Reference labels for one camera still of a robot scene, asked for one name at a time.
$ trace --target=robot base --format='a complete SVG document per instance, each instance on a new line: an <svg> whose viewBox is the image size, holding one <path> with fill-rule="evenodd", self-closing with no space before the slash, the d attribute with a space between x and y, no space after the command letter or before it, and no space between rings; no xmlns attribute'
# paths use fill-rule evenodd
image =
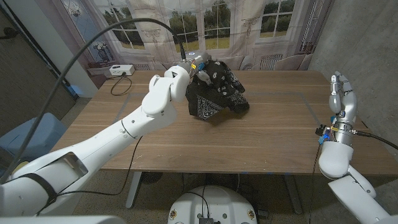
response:
<svg viewBox="0 0 398 224"><path fill-rule="evenodd" d="M257 224L256 214L252 205L240 194L226 187L215 185L197 187L190 192L202 195L208 203L208 210L202 198L198 195L185 193L174 202L170 209L168 224L202 224L230 223Z"/></svg>

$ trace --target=black cloth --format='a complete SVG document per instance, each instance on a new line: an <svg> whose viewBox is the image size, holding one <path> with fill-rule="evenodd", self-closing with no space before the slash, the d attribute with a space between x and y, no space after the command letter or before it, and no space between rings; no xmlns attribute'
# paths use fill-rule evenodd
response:
<svg viewBox="0 0 398 224"><path fill-rule="evenodd" d="M203 71L209 75L212 84L207 85L197 76L193 77L185 95L190 115L206 120L226 107L236 113L249 109L249 103L242 95L244 87L224 62L211 60Z"/></svg>

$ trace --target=wooden table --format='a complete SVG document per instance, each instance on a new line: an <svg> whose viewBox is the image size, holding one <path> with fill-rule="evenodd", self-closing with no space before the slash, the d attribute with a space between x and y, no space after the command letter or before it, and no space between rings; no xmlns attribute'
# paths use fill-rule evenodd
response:
<svg viewBox="0 0 398 224"><path fill-rule="evenodd" d="M107 81L68 128L54 149L92 137L138 106L149 80L164 71L136 71L128 95L110 94ZM174 103L178 116L138 145L133 170L243 174L311 174L318 148L315 129L330 124L330 84L313 71L235 71L250 104L246 114L228 109L208 121L189 115L188 101ZM122 92L122 82L114 92ZM370 130L356 120L357 130ZM103 169L128 169L135 143ZM363 175L398 175L398 163L375 139L355 136L351 165Z"/></svg>

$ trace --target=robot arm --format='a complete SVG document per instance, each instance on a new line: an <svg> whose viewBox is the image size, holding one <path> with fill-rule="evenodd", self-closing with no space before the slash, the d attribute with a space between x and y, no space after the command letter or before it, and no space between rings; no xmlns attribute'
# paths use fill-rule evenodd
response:
<svg viewBox="0 0 398 224"><path fill-rule="evenodd" d="M323 143L319 158L322 174L334 180L328 184L329 187L361 223L371 224L390 219L390 215L374 200L376 191L373 186L349 164L354 153L351 142L357 101L349 81L340 72L335 72L331 77L329 106L336 113L330 128L332 133L335 132L335 140Z"/></svg>
<svg viewBox="0 0 398 224"><path fill-rule="evenodd" d="M78 144L42 156L10 176L0 185L0 216L71 214L78 194L92 176L117 153L140 136L164 128L177 118L171 101L182 101L190 81L187 62L173 66L165 77L155 75L142 105L122 120Z"/></svg>

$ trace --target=gray wall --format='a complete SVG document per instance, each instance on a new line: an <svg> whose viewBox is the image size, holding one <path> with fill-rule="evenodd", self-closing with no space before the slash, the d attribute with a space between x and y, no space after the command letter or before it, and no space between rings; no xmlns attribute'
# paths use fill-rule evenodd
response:
<svg viewBox="0 0 398 224"><path fill-rule="evenodd" d="M328 80L336 70L345 74L359 117L398 144L398 1L335 1L309 70ZM398 161L398 151L386 147Z"/></svg>

